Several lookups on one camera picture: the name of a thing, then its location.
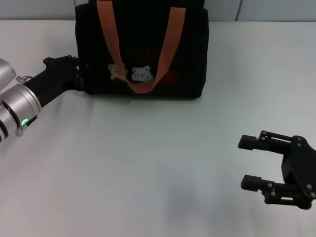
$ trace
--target black bag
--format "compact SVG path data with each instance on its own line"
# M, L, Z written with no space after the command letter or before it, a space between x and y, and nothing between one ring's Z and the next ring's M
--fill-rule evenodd
M187 7L184 12L183 8L170 8L163 4L151 6L133 2L131 5L124 3L127 0L119 1L91 0L76 7L79 68L85 92L200 97L206 80L209 36L207 10ZM102 13L102 4L107 6L106 14ZM107 22L112 20L108 14L110 8L115 16L114 24ZM167 35L172 35L175 29L178 31L179 23L174 23L173 19L179 19L179 12L184 12L185 16L176 44ZM174 30L168 30L172 24ZM111 34L105 30L106 27L111 28ZM117 58L113 53L116 51L116 44L113 43L115 35L119 40L117 48L121 60L114 60ZM177 47L172 63L168 65L162 55L169 53L170 44ZM124 69L119 66L120 61L124 63ZM161 70L162 65L168 70Z

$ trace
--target bag handle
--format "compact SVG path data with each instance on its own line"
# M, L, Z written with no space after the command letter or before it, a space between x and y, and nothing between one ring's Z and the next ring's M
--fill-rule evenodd
M104 39L108 46L110 55L112 56L114 63L118 66L119 71L125 72L119 50L119 36L115 22L113 2L98 0L97 8ZM132 83L126 79L124 73L121 73L134 92L151 92L153 88L157 85L157 83L169 71L170 65L179 46L185 16L186 8L172 7L170 9L169 22L160 53L157 75L153 80L143 83Z

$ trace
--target white table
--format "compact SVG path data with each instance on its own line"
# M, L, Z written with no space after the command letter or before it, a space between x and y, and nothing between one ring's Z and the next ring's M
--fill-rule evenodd
M73 21L1 21L0 57L35 76L76 55ZM302 135L316 148L316 24L210 23L195 101L66 92L0 145L0 236L311 237L308 210L264 204L244 174L283 182L282 156L243 134Z

